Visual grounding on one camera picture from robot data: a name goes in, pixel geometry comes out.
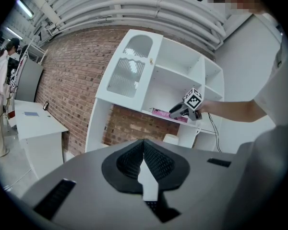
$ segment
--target white stool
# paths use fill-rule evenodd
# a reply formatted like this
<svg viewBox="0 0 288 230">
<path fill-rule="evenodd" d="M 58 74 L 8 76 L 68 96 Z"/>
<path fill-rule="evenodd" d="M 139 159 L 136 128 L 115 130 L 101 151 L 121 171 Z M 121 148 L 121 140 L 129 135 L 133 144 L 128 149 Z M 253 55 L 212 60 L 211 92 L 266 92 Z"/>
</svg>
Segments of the white stool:
<svg viewBox="0 0 288 230">
<path fill-rule="evenodd" d="M 163 141 L 166 143 L 173 144 L 173 145 L 178 145 L 179 138 L 171 134 L 166 134 Z"/>
</svg>

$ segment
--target black cable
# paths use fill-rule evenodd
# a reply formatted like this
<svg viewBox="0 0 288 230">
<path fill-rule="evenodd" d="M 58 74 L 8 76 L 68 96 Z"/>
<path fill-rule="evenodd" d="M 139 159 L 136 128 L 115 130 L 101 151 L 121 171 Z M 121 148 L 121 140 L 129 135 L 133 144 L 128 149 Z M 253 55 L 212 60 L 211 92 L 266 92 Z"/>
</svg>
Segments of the black cable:
<svg viewBox="0 0 288 230">
<path fill-rule="evenodd" d="M 220 152 L 222 152 L 222 151 L 221 151 L 221 148 L 220 148 L 219 132 L 218 132 L 217 127 L 216 127 L 216 124 L 214 123 L 214 121 L 213 121 L 213 119 L 212 119 L 212 117 L 211 117 L 210 114 L 209 114 L 209 119 L 210 119 L 210 122 L 212 123 L 212 126 L 214 126 L 214 127 L 216 128 L 216 133 L 217 133 L 216 145 L 217 145 L 218 150 L 219 150 Z"/>
<path fill-rule="evenodd" d="M 216 133 L 217 133 L 217 146 L 218 146 L 220 152 L 222 152 L 222 150 L 221 150 L 221 148 L 220 148 L 220 137 L 219 137 L 219 131 L 217 130 L 216 124 L 214 123 L 212 117 L 210 117 L 210 118 L 211 118 L 211 120 L 212 120 L 212 122 L 213 122 L 213 124 L 214 124 L 214 126 L 215 126 L 215 128 L 216 128 Z"/>
<path fill-rule="evenodd" d="M 214 131 L 215 131 L 215 135 L 216 135 L 216 148 L 217 148 L 217 150 L 218 150 L 219 152 L 222 152 L 221 149 L 220 149 L 219 132 L 218 132 L 218 130 L 217 130 L 217 127 L 216 127 L 216 125 L 215 125 L 215 123 L 214 123 L 214 121 L 213 121 L 210 113 L 208 113 L 208 116 L 209 116 L 209 120 L 210 120 L 210 122 L 211 122 L 211 124 L 212 124 L 212 127 L 213 127 L 213 129 L 214 129 Z"/>
<path fill-rule="evenodd" d="M 218 145 L 218 135 L 217 135 L 217 132 L 216 132 L 216 127 L 215 127 L 215 125 L 214 125 L 214 122 L 213 122 L 213 120 L 209 117 L 209 120 L 210 120 L 210 122 L 211 122 L 211 124 L 212 124 L 212 128 L 214 129 L 214 131 L 215 131 L 215 136 L 216 136 L 216 148 L 217 148 L 217 150 L 219 151 L 219 152 L 222 152 L 221 151 L 221 149 L 220 149 L 220 147 L 219 147 L 219 145 Z"/>
</svg>

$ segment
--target red brick wall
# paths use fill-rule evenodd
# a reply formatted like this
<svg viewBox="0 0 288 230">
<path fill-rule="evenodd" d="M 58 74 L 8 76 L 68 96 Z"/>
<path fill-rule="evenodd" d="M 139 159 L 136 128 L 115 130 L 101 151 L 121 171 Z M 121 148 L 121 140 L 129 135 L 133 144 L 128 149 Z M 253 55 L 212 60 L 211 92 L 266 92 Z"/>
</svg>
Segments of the red brick wall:
<svg viewBox="0 0 288 230">
<path fill-rule="evenodd" d="M 86 133 L 95 94 L 107 65 L 129 29 L 162 34 L 203 52 L 199 47 L 172 35 L 141 27 L 107 26 L 77 31 L 53 39 L 43 61 L 36 102 L 49 102 L 48 111 L 64 126 L 63 148 L 72 154 L 84 152 Z M 113 106 L 104 133 L 111 145 L 137 138 L 162 140 L 167 133 L 177 134 L 179 125 L 120 106 Z"/>
</svg>

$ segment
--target person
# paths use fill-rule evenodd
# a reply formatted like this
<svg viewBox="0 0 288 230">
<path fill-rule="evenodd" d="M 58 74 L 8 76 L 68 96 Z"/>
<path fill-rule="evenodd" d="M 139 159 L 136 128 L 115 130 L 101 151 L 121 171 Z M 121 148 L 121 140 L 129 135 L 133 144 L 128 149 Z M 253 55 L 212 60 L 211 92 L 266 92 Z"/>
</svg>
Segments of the person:
<svg viewBox="0 0 288 230">
<path fill-rule="evenodd" d="M 9 153 L 9 150 L 4 146 L 3 140 L 3 101 L 4 98 L 9 98 L 11 89 L 5 83 L 7 69 L 8 69 L 8 56 L 14 54 L 19 47 L 19 39 L 13 38 L 1 51 L 0 51 L 0 157 Z"/>
<path fill-rule="evenodd" d="M 224 0 L 238 9 L 261 14 L 271 12 L 260 0 Z M 288 39 L 283 35 L 280 50 L 268 82 L 252 100 L 245 102 L 218 102 L 204 100 L 199 113 L 210 113 L 239 122 L 254 122 L 266 115 L 276 125 L 288 124 Z"/>
</svg>

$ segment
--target shelf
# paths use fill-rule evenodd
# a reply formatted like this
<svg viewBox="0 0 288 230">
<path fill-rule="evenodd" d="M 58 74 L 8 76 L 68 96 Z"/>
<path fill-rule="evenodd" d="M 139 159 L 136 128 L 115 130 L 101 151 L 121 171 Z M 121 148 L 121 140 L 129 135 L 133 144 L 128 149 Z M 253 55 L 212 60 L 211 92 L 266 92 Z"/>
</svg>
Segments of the shelf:
<svg viewBox="0 0 288 230">
<path fill-rule="evenodd" d="M 211 101 L 219 101 L 222 99 L 222 95 L 218 93 L 217 91 L 211 89 L 209 86 L 205 86 L 205 99 L 211 100 Z"/>
<path fill-rule="evenodd" d="M 215 75 L 218 72 L 222 71 L 222 68 L 219 67 L 216 63 L 209 60 L 208 58 L 205 58 L 205 72 L 206 72 L 206 78 L 209 76 Z"/>
<path fill-rule="evenodd" d="M 223 95 L 224 93 L 224 77 L 223 72 L 220 71 L 212 76 L 205 78 L 206 86 L 212 90 L 217 90 L 218 93 Z"/>
<path fill-rule="evenodd" d="M 164 83 L 175 90 L 183 91 L 185 94 L 191 88 L 198 88 L 201 86 L 198 81 L 191 79 L 187 75 L 161 65 L 155 65 L 152 80 Z"/>
<path fill-rule="evenodd" d="M 163 38 L 156 64 L 187 75 L 200 56 L 200 53 L 183 44 Z"/>
<path fill-rule="evenodd" d="M 164 119 L 164 120 L 173 122 L 173 123 L 177 123 L 177 124 L 181 124 L 181 125 L 185 125 L 185 126 L 197 128 L 197 125 L 193 125 L 193 124 L 189 124 L 189 123 L 184 123 L 184 122 L 182 122 L 182 121 L 178 121 L 178 120 L 175 120 L 175 119 L 172 119 L 172 118 L 155 115 L 155 114 L 153 114 L 153 113 L 151 113 L 151 112 L 149 112 L 149 111 L 142 110 L 141 113 L 144 113 L 144 114 L 147 114 L 147 115 L 150 115 L 150 116 L 154 116 L 154 117 L 158 117 L 158 118 L 161 118 L 161 119 Z"/>
</svg>

